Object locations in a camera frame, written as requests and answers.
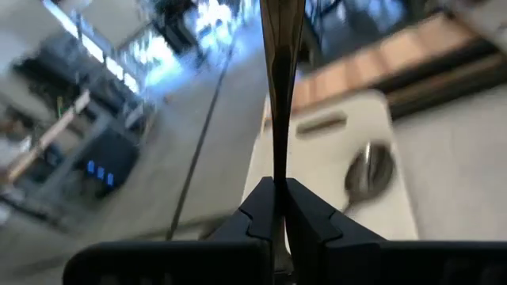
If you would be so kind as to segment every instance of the white cutting board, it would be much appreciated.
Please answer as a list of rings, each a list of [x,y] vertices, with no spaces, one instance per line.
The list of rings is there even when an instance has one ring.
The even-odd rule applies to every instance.
[[[300,124],[342,114],[343,127],[296,136]],[[417,239],[414,214],[410,207],[400,157],[384,96],[367,90],[343,101],[327,105],[291,120],[288,136],[288,177],[294,177],[327,203],[342,209],[347,204],[345,174],[356,152],[371,140],[391,145],[396,161],[394,176],[385,193],[375,201],[358,204],[349,217],[390,240]],[[253,147],[243,200],[258,181],[273,175],[271,128],[260,133]]]

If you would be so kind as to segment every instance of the cable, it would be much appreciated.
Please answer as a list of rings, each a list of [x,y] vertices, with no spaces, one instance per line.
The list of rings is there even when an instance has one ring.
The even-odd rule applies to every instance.
[[[224,67],[220,72],[219,80],[215,88],[215,93],[213,94],[212,103],[210,104],[208,114],[206,115],[206,120],[204,121],[203,130],[200,133],[199,142],[197,143],[196,151],[192,157],[192,161],[190,163],[189,171],[187,173],[187,177],[185,178],[185,183],[183,184],[183,189],[181,190],[180,199],[177,201],[176,211],[174,212],[173,221],[171,222],[170,228],[166,233],[166,240],[170,241],[173,239],[174,232],[177,229],[177,225],[180,221],[181,212],[183,211],[183,205],[185,204],[186,196],[189,193],[190,182],[192,181],[193,174],[196,170],[197,161],[199,161],[200,152],[202,151],[204,139],[206,138],[206,134],[208,133],[209,124],[212,120],[213,112],[215,111],[216,102],[218,100],[220,90],[222,89],[223,79],[227,73],[229,68],[229,63],[231,62],[234,46],[236,44],[236,35],[235,34],[231,41],[231,48],[227,52],[227,57],[225,60]]]

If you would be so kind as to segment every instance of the cutting board handle hole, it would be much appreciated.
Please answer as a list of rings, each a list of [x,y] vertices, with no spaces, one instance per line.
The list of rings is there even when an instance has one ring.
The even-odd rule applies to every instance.
[[[310,139],[313,135],[341,130],[347,124],[347,115],[342,112],[313,119],[310,122],[300,123],[295,130],[297,137]]]

